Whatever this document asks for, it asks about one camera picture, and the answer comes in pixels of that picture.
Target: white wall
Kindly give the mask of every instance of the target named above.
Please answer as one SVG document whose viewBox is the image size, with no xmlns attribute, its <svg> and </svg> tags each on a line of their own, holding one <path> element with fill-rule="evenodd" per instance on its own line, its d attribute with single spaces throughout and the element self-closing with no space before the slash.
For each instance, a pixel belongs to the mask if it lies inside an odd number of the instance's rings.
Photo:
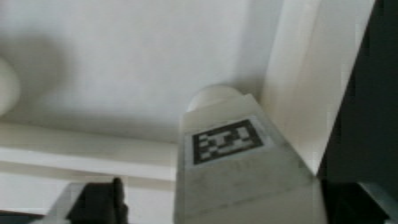
<svg viewBox="0 0 398 224">
<path fill-rule="evenodd" d="M 0 55 L 24 96 L 6 119 L 176 141 L 194 93 L 260 93 L 281 0 L 6 0 Z"/>
<path fill-rule="evenodd" d="M 374 0 L 286 0 L 262 104 L 318 171 Z"/>
</svg>

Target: black object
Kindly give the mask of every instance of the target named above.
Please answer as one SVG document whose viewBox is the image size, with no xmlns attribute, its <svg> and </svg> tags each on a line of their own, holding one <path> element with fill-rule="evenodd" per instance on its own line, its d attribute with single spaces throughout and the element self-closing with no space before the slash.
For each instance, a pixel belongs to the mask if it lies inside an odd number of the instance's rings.
<svg viewBox="0 0 398 224">
<path fill-rule="evenodd" d="M 320 177 L 375 182 L 398 201 L 398 1 L 375 2 Z"/>
<path fill-rule="evenodd" d="M 73 224 L 128 224 L 123 182 L 86 185 L 66 219 Z"/>
<path fill-rule="evenodd" d="M 391 219 L 359 183 L 322 182 L 329 224 L 384 224 Z"/>
<path fill-rule="evenodd" d="M 43 215 L 0 211 L 0 223 L 2 224 L 29 224 L 41 218 L 43 218 Z"/>
</svg>

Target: black and white square pattern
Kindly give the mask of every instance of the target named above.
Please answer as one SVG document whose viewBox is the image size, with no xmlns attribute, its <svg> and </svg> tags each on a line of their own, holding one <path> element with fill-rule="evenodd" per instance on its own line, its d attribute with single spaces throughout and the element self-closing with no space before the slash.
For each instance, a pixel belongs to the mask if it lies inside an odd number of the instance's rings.
<svg viewBox="0 0 398 224">
<path fill-rule="evenodd" d="M 265 145 L 251 120 L 194 135 L 194 165 Z"/>
</svg>

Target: gray surface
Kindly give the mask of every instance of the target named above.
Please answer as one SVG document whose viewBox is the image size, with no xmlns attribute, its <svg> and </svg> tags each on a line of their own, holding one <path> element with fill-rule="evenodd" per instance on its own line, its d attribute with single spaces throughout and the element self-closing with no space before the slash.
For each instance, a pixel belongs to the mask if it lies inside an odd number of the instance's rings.
<svg viewBox="0 0 398 224">
<path fill-rule="evenodd" d="M 281 0 L 2 1 L 22 80 L 6 120 L 176 142 L 194 93 L 260 93 Z"/>
</svg>

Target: white wall corner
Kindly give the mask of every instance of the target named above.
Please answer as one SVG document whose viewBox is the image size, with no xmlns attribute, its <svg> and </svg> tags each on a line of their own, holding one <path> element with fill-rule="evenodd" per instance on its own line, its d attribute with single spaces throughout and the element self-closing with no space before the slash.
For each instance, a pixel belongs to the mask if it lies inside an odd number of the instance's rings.
<svg viewBox="0 0 398 224">
<path fill-rule="evenodd" d="M 285 1 L 260 102 L 315 173 L 374 2 Z"/>
</svg>

